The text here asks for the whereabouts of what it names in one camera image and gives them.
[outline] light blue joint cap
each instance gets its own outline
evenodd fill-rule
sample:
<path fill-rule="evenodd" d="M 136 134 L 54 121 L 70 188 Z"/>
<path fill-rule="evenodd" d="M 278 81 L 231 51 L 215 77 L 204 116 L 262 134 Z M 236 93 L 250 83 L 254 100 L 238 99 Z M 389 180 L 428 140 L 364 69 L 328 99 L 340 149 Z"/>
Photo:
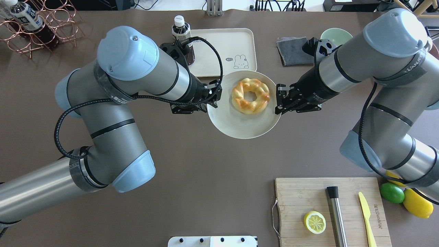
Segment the light blue joint cap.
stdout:
<path fill-rule="evenodd" d="M 71 108 L 70 102 L 68 101 L 67 97 L 67 84 L 68 80 L 72 76 L 72 74 L 79 69 L 75 69 L 66 77 L 64 77 L 55 87 L 55 100 L 58 103 L 58 106 L 63 109 L 64 111 Z M 81 118 L 79 114 L 77 114 L 75 111 L 68 114 L 69 116 Z"/>
<path fill-rule="evenodd" d="M 410 57 L 427 44 L 422 23 L 402 8 L 392 9 L 367 24 L 363 36 L 372 48 L 395 58 Z"/>
<path fill-rule="evenodd" d="M 437 110 L 437 109 L 439 109 L 439 101 L 437 101 L 433 105 L 427 107 L 427 110 Z"/>
<path fill-rule="evenodd" d="M 154 162 L 147 150 L 125 168 L 112 184 L 117 192 L 124 193 L 148 182 L 154 175 Z"/>
<path fill-rule="evenodd" d="M 111 77 L 137 80 L 158 63 L 158 46 L 152 39 L 128 26 L 111 29 L 97 47 L 97 62 Z"/>
<path fill-rule="evenodd" d="M 376 168 L 381 168 L 382 164 L 375 151 L 363 140 L 364 150 L 367 157 Z M 360 145 L 358 144 L 358 134 L 354 131 L 349 131 L 343 144 L 340 146 L 340 153 L 348 158 L 357 166 L 365 169 L 368 172 L 373 172 L 361 154 Z"/>

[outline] wooden cutting board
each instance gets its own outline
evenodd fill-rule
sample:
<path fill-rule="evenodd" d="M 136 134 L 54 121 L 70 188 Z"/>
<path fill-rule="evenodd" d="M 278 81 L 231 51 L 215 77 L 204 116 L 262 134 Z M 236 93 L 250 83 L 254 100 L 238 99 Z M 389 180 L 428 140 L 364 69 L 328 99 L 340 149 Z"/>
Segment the wooden cutting board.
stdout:
<path fill-rule="evenodd" d="M 376 178 L 277 178 L 281 247 L 336 247 L 326 193 L 328 186 L 338 186 L 348 246 L 368 246 L 358 198 L 358 192 L 362 192 L 371 210 L 369 222 L 377 246 L 392 247 Z M 303 217 L 312 210 L 326 219 L 326 230 L 321 234 L 313 234 L 304 226 Z"/>

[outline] white plate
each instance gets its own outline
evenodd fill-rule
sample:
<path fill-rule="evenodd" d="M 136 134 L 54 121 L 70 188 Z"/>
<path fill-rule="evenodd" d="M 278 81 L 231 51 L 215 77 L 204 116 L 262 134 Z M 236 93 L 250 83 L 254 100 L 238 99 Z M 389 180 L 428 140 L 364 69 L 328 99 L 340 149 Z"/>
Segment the white plate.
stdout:
<path fill-rule="evenodd" d="M 224 75 L 238 70 L 256 71 L 256 53 L 253 32 L 247 28 L 193 29 L 192 37 L 206 39 L 218 51 L 223 62 Z M 215 53 L 202 41 L 195 41 L 195 61 L 189 70 L 196 77 L 219 76 L 220 66 Z"/>
<path fill-rule="evenodd" d="M 231 102 L 232 89 L 245 78 L 256 78 L 270 90 L 270 101 L 265 110 L 254 115 L 245 115 L 236 110 Z M 218 108 L 207 105 L 213 125 L 224 134 L 237 139 L 250 139 L 270 131 L 281 115 L 274 113 L 276 107 L 276 84 L 267 76 L 251 70 L 242 70 L 225 75 L 221 83 L 223 92 L 217 101 Z"/>

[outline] bread hole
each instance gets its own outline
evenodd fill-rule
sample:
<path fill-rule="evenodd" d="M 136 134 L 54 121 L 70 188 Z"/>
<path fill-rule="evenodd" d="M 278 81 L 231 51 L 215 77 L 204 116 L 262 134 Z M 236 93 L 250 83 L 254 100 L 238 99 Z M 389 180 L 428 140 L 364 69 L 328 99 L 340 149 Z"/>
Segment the bread hole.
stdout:
<path fill-rule="evenodd" d="M 248 102 L 252 102 L 256 100 L 256 94 L 253 92 L 244 93 L 244 99 Z"/>

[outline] black cap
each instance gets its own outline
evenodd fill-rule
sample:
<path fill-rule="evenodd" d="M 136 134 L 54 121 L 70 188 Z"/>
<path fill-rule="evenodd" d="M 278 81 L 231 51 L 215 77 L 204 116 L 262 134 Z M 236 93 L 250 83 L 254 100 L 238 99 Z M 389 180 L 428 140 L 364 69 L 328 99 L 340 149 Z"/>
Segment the black cap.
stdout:
<path fill-rule="evenodd" d="M 338 198 L 338 187 L 337 186 L 330 186 L 326 187 L 328 190 L 329 198 Z"/>

